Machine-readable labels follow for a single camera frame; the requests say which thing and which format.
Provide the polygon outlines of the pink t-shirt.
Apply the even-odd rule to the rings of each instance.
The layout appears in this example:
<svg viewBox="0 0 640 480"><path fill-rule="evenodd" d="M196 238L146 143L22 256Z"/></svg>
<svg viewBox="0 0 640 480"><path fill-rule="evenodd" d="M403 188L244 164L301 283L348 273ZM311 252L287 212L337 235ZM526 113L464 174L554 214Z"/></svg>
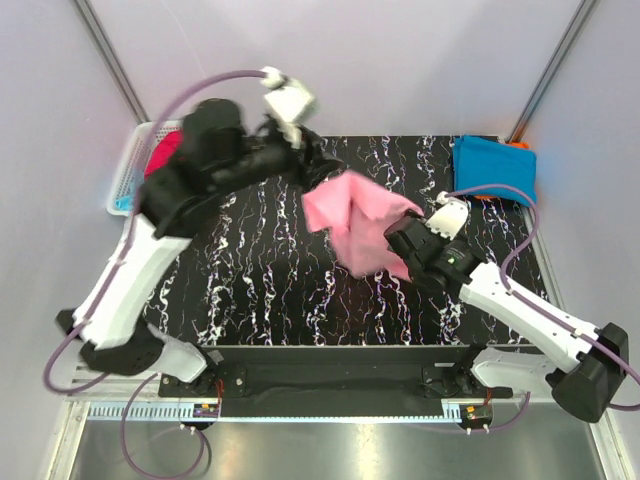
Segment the pink t-shirt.
<svg viewBox="0 0 640 480"><path fill-rule="evenodd" d="M353 277L385 270L400 279L409 278L384 232L409 211L421 215L418 205L348 170L304 194L302 206L307 230L329 232L338 263Z"/></svg>

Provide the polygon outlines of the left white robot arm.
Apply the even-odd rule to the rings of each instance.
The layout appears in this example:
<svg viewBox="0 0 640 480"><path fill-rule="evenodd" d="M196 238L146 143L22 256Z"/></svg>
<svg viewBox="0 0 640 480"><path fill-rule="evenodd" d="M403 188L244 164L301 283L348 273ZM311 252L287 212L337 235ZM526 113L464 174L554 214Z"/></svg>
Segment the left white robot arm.
<svg viewBox="0 0 640 480"><path fill-rule="evenodd" d="M185 116L167 162L140 185L128 229L89 297L56 320L83 341L80 356L101 378L145 371L172 376L196 396L215 386L214 361L195 345L160 332L142 315L172 262L230 194L281 176L310 190L341 163L304 125L311 100L269 100L264 123L245 132L239 106L201 102Z"/></svg>

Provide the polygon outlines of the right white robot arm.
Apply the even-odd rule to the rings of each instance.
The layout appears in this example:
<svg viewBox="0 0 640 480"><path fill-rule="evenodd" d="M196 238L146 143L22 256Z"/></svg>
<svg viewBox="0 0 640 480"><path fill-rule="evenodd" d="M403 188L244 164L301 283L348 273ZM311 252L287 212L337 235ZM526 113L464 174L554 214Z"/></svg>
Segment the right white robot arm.
<svg viewBox="0 0 640 480"><path fill-rule="evenodd" d="M473 345L442 375L445 388L466 396L484 389L551 396L573 417L598 422L627 376L629 342L613 323L598 328L554 307L502 275L468 240L431 229L408 212L384 233L390 249L422 288L439 288L528 339L535 354Z"/></svg>

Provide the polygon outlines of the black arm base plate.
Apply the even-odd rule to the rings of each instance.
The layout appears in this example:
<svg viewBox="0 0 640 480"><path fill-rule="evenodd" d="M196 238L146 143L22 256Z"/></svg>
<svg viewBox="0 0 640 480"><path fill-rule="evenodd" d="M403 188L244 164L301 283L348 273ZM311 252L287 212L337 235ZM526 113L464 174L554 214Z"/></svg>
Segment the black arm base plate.
<svg viewBox="0 0 640 480"><path fill-rule="evenodd" d="M223 346L216 378L224 422L457 423L456 391L427 383L470 347Z"/></svg>

